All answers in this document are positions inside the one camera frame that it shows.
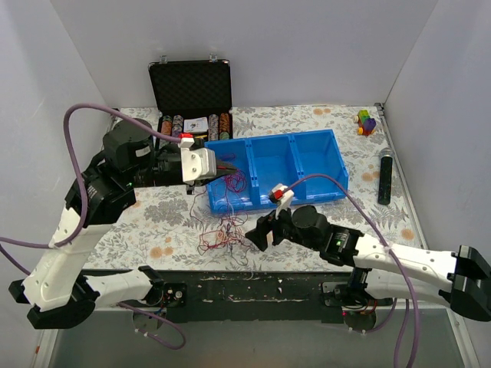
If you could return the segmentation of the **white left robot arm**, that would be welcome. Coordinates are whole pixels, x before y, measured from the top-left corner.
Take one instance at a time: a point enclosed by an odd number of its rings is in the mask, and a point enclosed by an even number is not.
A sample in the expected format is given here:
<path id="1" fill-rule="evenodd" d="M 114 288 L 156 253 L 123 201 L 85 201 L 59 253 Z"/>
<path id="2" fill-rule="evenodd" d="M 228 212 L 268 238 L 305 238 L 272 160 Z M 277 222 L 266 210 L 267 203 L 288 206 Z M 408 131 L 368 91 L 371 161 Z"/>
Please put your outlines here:
<path id="1" fill-rule="evenodd" d="M 95 309 L 122 301 L 158 305 L 164 296 L 160 274 L 149 266 L 109 276 L 84 276 L 82 269 L 100 239 L 136 202 L 137 188 L 185 185 L 188 190 L 237 172 L 216 158 L 202 140 L 156 149 L 151 125 L 125 120 L 103 137 L 93 157 L 66 198 L 61 220 L 35 269 L 13 281 L 16 302 L 30 304 L 27 318 L 37 330 L 68 329 Z"/>

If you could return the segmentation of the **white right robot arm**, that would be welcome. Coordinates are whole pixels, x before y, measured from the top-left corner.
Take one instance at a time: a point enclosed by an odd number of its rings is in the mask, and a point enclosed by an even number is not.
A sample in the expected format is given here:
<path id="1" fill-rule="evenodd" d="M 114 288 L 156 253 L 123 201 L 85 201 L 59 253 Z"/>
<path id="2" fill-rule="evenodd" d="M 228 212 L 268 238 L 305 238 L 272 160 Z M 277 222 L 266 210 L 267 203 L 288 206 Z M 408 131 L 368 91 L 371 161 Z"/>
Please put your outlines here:
<path id="1" fill-rule="evenodd" d="M 319 253 L 321 259 L 353 269 L 340 297 L 355 304 L 400 298 L 449 307 L 462 317 L 490 320 L 490 265 L 473 247 L 430 251 L 385 246 L 379 238 L 331 224 L 314 206 L 272 211 L 245 235 L 260 251 L 282 241 Z"/>

